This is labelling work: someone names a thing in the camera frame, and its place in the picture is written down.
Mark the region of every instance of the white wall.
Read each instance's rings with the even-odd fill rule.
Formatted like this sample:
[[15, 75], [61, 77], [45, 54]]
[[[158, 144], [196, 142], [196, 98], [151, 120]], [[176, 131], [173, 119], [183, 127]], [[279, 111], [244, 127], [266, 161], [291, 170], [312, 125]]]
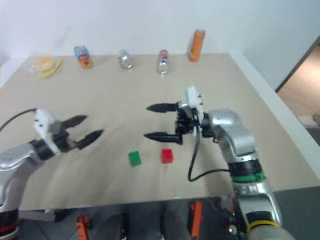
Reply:
[[320, 35], [320, 0], [266, 0], [256, 9], [243, 55], [276, 89]]
[[204, 53], [244, 56], [275, 89], [320, 34], [320, 0], [1, 0], [5, 57], [182, 54], [196, 28]]

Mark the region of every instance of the orange can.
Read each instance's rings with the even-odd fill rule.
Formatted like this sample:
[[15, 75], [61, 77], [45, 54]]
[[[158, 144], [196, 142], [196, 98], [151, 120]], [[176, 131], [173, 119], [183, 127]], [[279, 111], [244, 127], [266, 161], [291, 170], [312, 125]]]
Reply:
[[189, 59], [191, 62], [198, 62], [205, 35], [206, 31], [203, 29], [196, 29], [194, 31], [193, 41], [189, 52]]

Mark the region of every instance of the doorway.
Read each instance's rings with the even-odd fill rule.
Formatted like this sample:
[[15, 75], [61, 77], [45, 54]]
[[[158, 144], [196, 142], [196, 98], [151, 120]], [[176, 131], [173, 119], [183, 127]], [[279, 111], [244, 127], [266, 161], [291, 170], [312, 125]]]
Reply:
[[320, 145], [320, 37], [276, 92]]

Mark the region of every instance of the soda can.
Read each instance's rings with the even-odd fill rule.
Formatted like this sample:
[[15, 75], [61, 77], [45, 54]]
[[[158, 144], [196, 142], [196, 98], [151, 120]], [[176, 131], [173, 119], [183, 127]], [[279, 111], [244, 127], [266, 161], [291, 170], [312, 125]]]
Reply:
[[167, 50], [159, 52], [156, 70], [159, 74], [167, 74], [169, 71], [169, 53]]
[[74, 48], [74, 54], [83, 69], [89, 69], [93, 66], [94, 63], [92, 62], [88, 49], [85, 46], [76, 46]]
[[131, 69], [134, 66], [132, 56], [126, 50], [119, 51], [119, 64], [123, 69]]
[[203, 29], [195, 30], [193, 34], [191, 49], [189, 52], [189, 60], [191, 62], [198, 62], [200, 53], [201, 53], [202, 44], [204, 43], [205, 35], [206, 35], [205, 30]]

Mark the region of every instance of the black cable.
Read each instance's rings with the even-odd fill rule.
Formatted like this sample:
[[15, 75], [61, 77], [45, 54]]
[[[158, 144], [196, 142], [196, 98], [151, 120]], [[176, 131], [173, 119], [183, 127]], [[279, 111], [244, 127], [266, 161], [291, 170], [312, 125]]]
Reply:
[[[196, 122], [198, 120], [198, 119], [195, 119], [195, 115], [194, 114], [192, 114], [192, 118], [193, 118], [194, 122]], [[199, 145], [200, 145], [199, 121], [198, 121], [198, 123], [196, 123], [196, 127], [195, 128], [196, 128], [196, 141], [195, 141], [194, 151], [193, 151], [193, 155], [192, 155], [192, 159], [191, 159], [191, 163], [190, 163], [190, 167], [189, 167], [189, 171], [188, 171], [188, 180], [189, 180], [189, 182], [194, 182], [194, 181], [198, 180], [199, 178], [202, 178], [203, 176], [208, 175], [208, 174], [213, 174], [213, 173], [217, 173], [217, 172], [229, 172], [228, 169], [218, 168], [218, 169], [206, 171], [206, 172], [201, 173], [200, 175], [198, 175], [198, 176], [196, 176], [194, 178], [191, 178], [192, 170], [194, 168], [194, 164], [195, 164], [195, 161], [196, 161], [196, 157], [197, 157], [198, 150], [199, 150]]]
[[30, 112], [35, 112], [37, 109], [36, 108], [31, 108], [22, 112], [19, 112], [18, 114], [14, 115], [13, 117], [11, 117], [8, 121], [6, 121], [1, 127], [0, 127], [0, 132], [5, 128], [5, 126], [7, 126], [12, 120], [16, 119], [17, 117], [26, 114], [26, 113], [30, 113]]

